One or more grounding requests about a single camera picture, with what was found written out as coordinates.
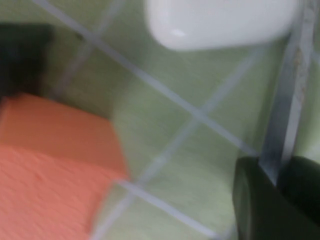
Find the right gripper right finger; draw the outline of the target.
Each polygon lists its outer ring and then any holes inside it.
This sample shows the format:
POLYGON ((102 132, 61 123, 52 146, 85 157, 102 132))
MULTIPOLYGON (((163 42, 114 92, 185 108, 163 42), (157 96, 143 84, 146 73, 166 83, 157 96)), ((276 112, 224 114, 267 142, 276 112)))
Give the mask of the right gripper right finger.
POLYGON ((320 224, 320 164, 294 156, 281 169, 277 188, 282 196, 316 225, 320 224))

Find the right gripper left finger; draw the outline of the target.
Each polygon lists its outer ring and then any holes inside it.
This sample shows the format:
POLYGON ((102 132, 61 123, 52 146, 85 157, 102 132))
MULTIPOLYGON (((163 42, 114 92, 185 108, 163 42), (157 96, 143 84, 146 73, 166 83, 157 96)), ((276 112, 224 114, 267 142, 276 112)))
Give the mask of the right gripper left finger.
POLYGON ((254 157, 237 160, 232 201, 240 240, 318 240, 320 224, 290 204, 254 157))

